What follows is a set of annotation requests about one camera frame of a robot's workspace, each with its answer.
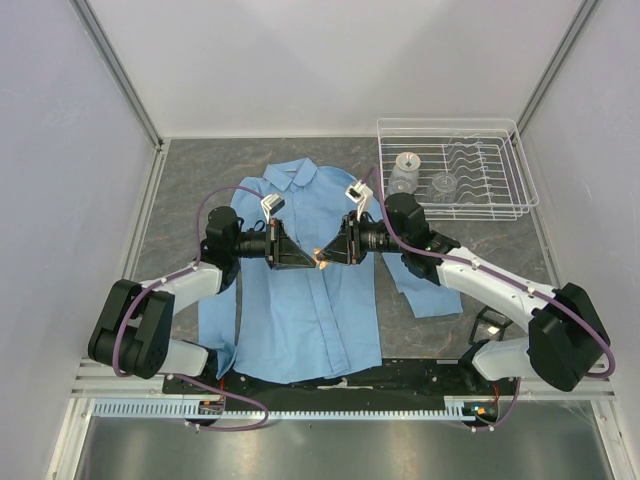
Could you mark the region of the light blue button shirt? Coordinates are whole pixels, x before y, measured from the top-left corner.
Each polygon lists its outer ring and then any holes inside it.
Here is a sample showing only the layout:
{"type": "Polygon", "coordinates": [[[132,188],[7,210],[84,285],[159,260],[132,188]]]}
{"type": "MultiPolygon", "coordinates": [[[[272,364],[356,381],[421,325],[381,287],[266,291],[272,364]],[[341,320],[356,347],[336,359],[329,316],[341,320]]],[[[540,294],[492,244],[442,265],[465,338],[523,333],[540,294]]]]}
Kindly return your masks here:
{"type": "MultiPolygon", "coordinates": [[[[355,179],[309,158],[270,164],[246,177],[231,206],[248,227],[262,220],[257,195],[285,200],[278,216],[308,254],[337,234],[353,209],[345,191],[355,179]]],[[[382,363],[376,313],[375,257],[324,269],[272,270],[244,259],[238,280],[198,304],[199,341],[218,354],[218,373],[233,369],[288,384],[350,375],[382,363]]]]}

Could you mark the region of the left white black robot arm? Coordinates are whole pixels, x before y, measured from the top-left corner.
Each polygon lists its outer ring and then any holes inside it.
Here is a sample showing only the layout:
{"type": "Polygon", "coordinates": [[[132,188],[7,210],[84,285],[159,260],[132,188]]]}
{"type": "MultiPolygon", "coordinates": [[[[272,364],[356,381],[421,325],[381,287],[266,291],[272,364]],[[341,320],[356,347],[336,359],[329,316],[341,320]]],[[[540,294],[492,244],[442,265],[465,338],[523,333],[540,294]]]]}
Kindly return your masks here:
{"type": "Polygon", "coordinates": [[[200,300],[227,290],[243,258],[261,258],[271,269],[313,268],[315,260],[272,217],[265,227],[244,232],[243,220],[229,206],[208,215],[200,256],[182,270],[143,283],[121,279],[113,284],[88,343],[89,358],[120,376],[150,379],[183,375],[198,393],[219,382],[210,351],[171,338],[174,315],[200,300]]]}

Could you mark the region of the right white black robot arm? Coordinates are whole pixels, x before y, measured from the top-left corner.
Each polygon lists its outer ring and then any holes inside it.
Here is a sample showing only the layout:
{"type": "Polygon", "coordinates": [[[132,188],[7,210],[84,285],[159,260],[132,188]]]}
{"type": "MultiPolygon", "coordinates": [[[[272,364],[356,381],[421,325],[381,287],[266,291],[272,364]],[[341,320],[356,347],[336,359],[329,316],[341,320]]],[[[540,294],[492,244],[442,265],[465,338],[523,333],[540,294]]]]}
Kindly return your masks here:
{"type": "Polygon", "coordinates": [[[351,266],[370,252],[397,254],[412,275],[478,300],[527,334],[508,341],[482,340],[471,347],[457,371],[465,391],[477,394],[493,381],[537,377],[570,392],[592,375],[601,357],[612,356],[609,336],[583,288],[537,283],[480,259],[433,230],[410,194],[389,196],[382,213],[380,221],[356,211],[344,215],[339,232],[318,252],[318,259],[351,266]]]}

